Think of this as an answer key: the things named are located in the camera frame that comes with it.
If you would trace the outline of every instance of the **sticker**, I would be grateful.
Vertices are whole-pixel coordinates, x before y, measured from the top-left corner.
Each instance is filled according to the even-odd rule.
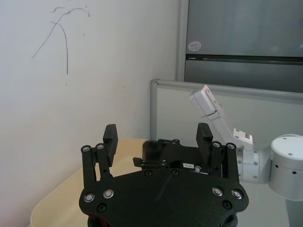
[[[198,51],[200,50],[201,48],[201,43],[198,42],[198,41],[194,41],[194,42],[191,42],[189,45],[188,45],[188,49],[190,51]]]
[[[194,169],[195,166],[193,164],[188,164],[188,163],[183,163],[183,167],[184,168],[190,168],[190,169]]]

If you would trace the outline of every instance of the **white wall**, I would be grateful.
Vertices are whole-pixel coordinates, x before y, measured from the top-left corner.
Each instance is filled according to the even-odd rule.
[[[66,75],[59,26],[31,56],[72,8],[90,17],[60,21]],[[11,0],[0,10],[0,226],[22,227],[108,123],[121,138],[149,137],[150,80],[176,74],[179,1]]]

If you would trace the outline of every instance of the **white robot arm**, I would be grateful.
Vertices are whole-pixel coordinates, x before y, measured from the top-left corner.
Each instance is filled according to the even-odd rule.
[[[207,117],[225,142],[237,146],[239,178],[244,182],[268,183],[278,195],[303,201],[303,137],[283,135],[264,150],[255,150],[251,135],[229,125],[224,111],[207,85],[194,91],[190,101]]]

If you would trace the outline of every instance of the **label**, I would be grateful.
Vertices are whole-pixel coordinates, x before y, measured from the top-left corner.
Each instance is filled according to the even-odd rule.
[[[201,43],[198,42],[198,41],[194,41],[194,42],[191,42],[189,45],[188,45],[188,49],[190,51],[198,51],[200,50],[201,48]]]
[[[195,166],[193,164],[188,164],[188,163],[183,163],[183,167],[184,168],[190,168],[190,169],[194,169]]]

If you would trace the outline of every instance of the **pen marking on wall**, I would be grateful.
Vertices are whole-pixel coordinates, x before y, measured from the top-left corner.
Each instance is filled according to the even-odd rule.
[[[66,38],[66,33],[65,33],[65,30],[64,28],[62,27],[62,25],[60,25],[59,23],[55,23],[53,21],[50,21],[51,23],[53,24],[57,24],[60,26],[60,28],[62,29],[63,31],[63,34],[64,34],[64,37],[65,37],[65,48],[66,48],[66,75],[68,75],[68,48],[67,48],[67,38]]]
[[[65,7],[56,7],[52,12],[49,13],[54,13],[57,9],[65,9]]]
[[[64,16],[66,16],[66,15],[68,15],[68,14],[74,12],[74,11],[77,11],[77,10],[84,11],[84,12],[88,15],[88,17],[89,17],[89,13],[88,13],[86,10],[82,9],[82,8],[73,8],[73,9],[71,9],[70,11],[68,11],[67,13],[64,13],[64,14],[59,18],[59,20],[57,20],[57,22],[55,22],[55,24],[54,24],[54,26],[53,26],[51,32],[49,33],[49,35],[47,36],[47,38],[45,39],[45,41],[40,45],[40,47],[38,48],[38,50],[36,51],[36,53],[32,56],[32,58],[34,58],[34,57],[39,53],[40,49],[45,45],[45,43],[47,42],[47,40],[49,39],[49,37],[52,35],[53,30],[55,29],[56,25],[60,22],[60,20],[61,20]]]

